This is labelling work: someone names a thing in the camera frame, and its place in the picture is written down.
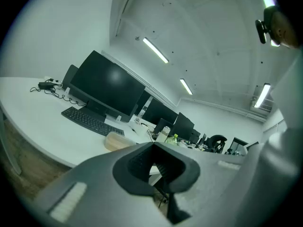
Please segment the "keyboard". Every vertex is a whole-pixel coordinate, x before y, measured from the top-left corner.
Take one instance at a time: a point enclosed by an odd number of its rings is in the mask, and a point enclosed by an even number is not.
[[[96,118],[88,113],[77,110],[74,107],[70,107],[70,108],[64,110],[61,114],[64,117],[68,118],[69,120],[75,122],[76,124],[81,125],[84,128],[87,128],[98,134],[107,136],[110,132],[116,132],[118,134],[124,135],[123,130],[110,126],[110,125],[102,122],[98,118]]]

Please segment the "monitor stand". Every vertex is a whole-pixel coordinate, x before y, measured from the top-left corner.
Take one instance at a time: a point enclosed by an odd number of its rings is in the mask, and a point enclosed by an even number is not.
[[[79,110],[102,122],[104,122],[106,119],[105,113],[107,112],[107,108],[92,100],[90,100],[86,106]]]

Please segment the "power adapter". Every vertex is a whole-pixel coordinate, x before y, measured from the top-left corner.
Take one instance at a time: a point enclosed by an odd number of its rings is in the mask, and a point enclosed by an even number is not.
[[[49,90],[52,89],[56,84],[52,82],[39,82],[38,87],[41,90]]]

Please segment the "plastic bottle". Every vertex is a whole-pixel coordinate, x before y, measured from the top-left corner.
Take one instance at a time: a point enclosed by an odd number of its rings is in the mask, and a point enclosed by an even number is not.
[[[162,131],[159,133],[156,141],[157,142],[165,142],[166,138],[168,137],[169,135],[169,132],[170,132],[170,128],[165,126]]]
[[[174,136],[167,138],[166,141],[165,141],[165,143],[169,143],[171,145],[177,146],[178,145],[178,143],[177,143],[177,137],[178,137],[178,135],[175,134]]]
[[[141,109],[141,111],[139,112],[138,116],[135,119],[135,122],[137,124],[140,124],[140,120],[141,120],[142,116],[145,114],[145,111],[146,111],[146,107],[143,107],[143,109]]]

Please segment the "office chair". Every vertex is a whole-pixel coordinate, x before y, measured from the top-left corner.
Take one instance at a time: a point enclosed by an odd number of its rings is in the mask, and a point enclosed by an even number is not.
[[[225,141],[227,141],[227,139],[223,135],[214,135],[207,139],[208,149],[205,151],[221,154],[225,146]]]

